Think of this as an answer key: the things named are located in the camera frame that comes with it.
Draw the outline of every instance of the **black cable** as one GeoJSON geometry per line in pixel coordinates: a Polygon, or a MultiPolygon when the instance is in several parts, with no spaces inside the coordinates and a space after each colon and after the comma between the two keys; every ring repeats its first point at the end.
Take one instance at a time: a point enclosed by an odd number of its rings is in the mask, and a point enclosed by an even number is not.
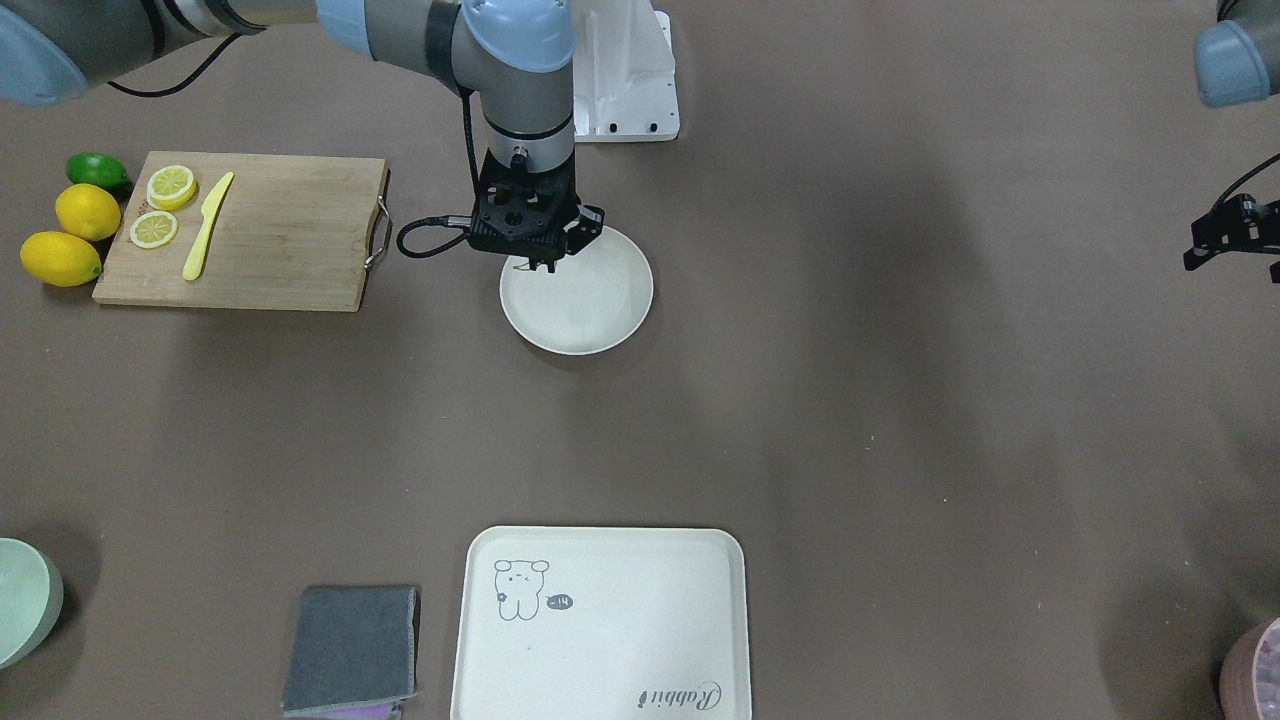
{"type": "Polygon", "coordinates": [[[407,236],[408,233],[411,233],[411,232],[413,232],[413,231],[416,231],[417,228],[421,228],[421,227],[426,227],[426,225],[443,225],[444,223],[439,222],[443,218],[421,218],[419,220],[413,220],[412,223],[408,223],[407,225],[402,227],[401,232],[396,233],[396,247],[399,249],[399,251],[402,254],[404,254],[404,255],[407,255],[410,258],[413,258],[416,260],[421,260],[424,258],[433,258],[435,255],[439,255],[440,252],[444,252],[445,250],[449,250],[451,247],[458,245],[460,242],[462,242],[463,240],[467,238],[467,232],[463,231],[463,232],[458,233],[458,237],[451,240],[449,242],[445,242],[444,245],[438,245],[438,246],[435,246],[435,247],[433,247],[430,250],[424,250],[421,252],[419,252],[416,250],[410,250],[408,247],[404,247],[404,236],[407,236]]]}
{"type": "Polygon", "coordinates": [[[1256,174],[1261,173],[1262,170],[1270,168],[1271,165],[1276,164],[1276,161],[1280,161],[1280,155],[1272,155],[1272,156],[1267,158],[1261,165],[1258,165],[1257,168],[1253,168],[1252,170],[1249,170],[1249,172],[1244,173],[1243,176],[1240,176],[1240,179],[1233,182],[1231,187],[1224,190],[1222,195],[1217,196],[1217,200],[1213,202],[1212,210],[1217,210],[1219,208],[1221,208],[1222,204],[1226,202],[1226,199],[1230,197],[1231,193],[1236,191],[1236,188],[1239,188],[1242,184],[1244,184],[1244,183],[1249,182],[1251,179],[1253,179],[1253,176],[1256,176],[1256,174]]]}
{"type": "Polygon", "coordinates": [[[151,26],[151,59],[155,60],[160,55],[164,55],[164,20],[160,19],[160,8],[156,8],[155,0],[141,0],[142,12],[147,14],[147,23],[151,26]]]}
{"type": "Polygon", "coordinates": [[[471,131],[471,92],[462,90],[462,132],[467,138],[467,168],[471,169],[471,188],[480,195],[480,172],[476,170],[475,133],[471,131]]]}
{"type": "MultiPolygon", "coordinates": [[[[467,169],[471,170],[471,188],[479,196],[479,193],[480,193],[480,170],[476,169],[476,147],[475,147],[475,138],[474,138],[475,133],[471,129],[471,92],[472,91],[463,88],[462,94],[461,94],[461,97],[462,97],[462,131],[466,133],[466,140],[467,140],[467,169]]],[[[454,237],[449,242],[445,242],[444,245],[438,245],[438,246],[435,246],[435,247],[433,247],[430,250],[422,250],[422,251],[410,250],[408,247],[404,247],[404,237],[407,237],[408,233],[411,233],[411,232],[413,232],[413,231],[416,231],[419,228],[422,228],[422,227],[451,227],[451,228],[461,228],[461,227],[466,227],[470,220],[471,220],[471,218],[467,218],[467,217],[463,217],[463,215],[436,215],[436,217],[431,217],[431,218],[420,218],[417,220],[413,220],[412,223],[406,224],[404,227],[402,227],[399,229],[398,233],[396,233],[396,247],[397,247],[397,250],[401,251],[402,255],[406,255],[408,258],[413,258],[416,260],[421,260],[424,258],[433,258],[435,255],[439,255],[440,252],[444,252],[445,250],[456,247],[458,243],[461,243],[463,240],[466,240],[470,236],[470,232],[468,231],[462,231],[461,233],[458,233],[457,237],[454,237]]]]}
{"type": "Polygon", "coordinates": [[[1225,20],[1226,15],[1235,9],[1235,5],[1240,0],[1222,0],[1222,3],[1220,3],[1217,6],[1217,22],[1225,20]]]}
{"type": "Polygon", "coordinates": [[[227,50],[227,47],[232,42],[236,42],[241,37],[243,36],[238,32],[227,36],[227,40],[221,41],[221,44],[219,44],[218,47],[212,53],[210,53],[207,58],[205,58],[205,61],[201,63],[198,68],[196,68],[196,72],[191,73],[189,76],[187,76],[187,79],[179,82],[173,87],[165,90],[133,90],[132,87],[124,87],[123,85],[114,81],[108,81],[106,85],[119,90],[125,95],[132,95],[134,97],[164,97],[166,95],[180,92],[186,90],[188,85],[196,82],[196,78],[198,78],[205,70],[207,70],[209,65],[214,64],[214,60],[216,60],[218,56],[223,54],[223,50],[227,50]]]}

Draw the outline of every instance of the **gray cloth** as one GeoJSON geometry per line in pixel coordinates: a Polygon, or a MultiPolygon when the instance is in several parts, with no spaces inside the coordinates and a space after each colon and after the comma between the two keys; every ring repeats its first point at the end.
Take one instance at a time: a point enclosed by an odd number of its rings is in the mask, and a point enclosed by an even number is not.
{"type": "Polygon", "coordinates": [[[413,696],[417,588],[314,587],[302,593],[285,717],[413,696]]]}

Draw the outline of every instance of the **brown table surface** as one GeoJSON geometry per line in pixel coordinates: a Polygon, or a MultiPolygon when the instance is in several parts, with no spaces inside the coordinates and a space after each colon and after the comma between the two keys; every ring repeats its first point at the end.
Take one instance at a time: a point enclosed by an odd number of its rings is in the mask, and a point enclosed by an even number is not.
{"type": "Polygon", "coordinates": [[[756,717],[1217,712],[1280,615],[1280,287],[1180,255],[1280,149],[1280,100],[1201,106],[1212,3],[658,6],[680,138],[579,150],[657,300],[593,357],[525,343],[467,249],[390,256],[352,315],[23,273],[82,150],[387,158],[398,222],[466,211],[453,96],[317,27],[177,97],[0,108],[0,534],[70,593],[0,717],[276,717],[314,583],[421,587],[404,716],[447,717],[497,524],[731,532],[756,717]]]}

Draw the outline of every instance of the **white bracket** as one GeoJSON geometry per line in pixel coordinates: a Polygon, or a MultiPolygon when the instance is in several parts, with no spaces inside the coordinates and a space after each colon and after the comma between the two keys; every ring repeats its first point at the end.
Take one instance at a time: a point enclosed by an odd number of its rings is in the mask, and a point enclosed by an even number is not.
{"type": "Polygon", "coordinates": [[[579,142],[680,133],[671,18],[649,0],[573,0],[573,131],[579,142]]]}

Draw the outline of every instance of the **white plate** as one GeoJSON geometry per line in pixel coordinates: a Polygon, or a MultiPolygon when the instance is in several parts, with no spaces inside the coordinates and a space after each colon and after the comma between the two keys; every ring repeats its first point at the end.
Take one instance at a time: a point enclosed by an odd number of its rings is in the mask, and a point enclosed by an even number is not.
{"type": "Polygon", "coordinates": [[[498,295],[516,332],[543,350],[608,350],[636,332],[653,304],[649,261],[611,227],[577,255],[556,263],[554,273],[527,266],[527,258],[507,258],[498,295]]]}
{"type": "Polygon", "coordinates": [[[63,578],[29,544],[0,538],[0,667],[26,657],[45,639],[63,609],[63,578]]]}
{"type": "Polygon", "coordinates": [[[709,529],[490,528],[471,543],[453,720],[748,720],[746,573],[709,529]]]}

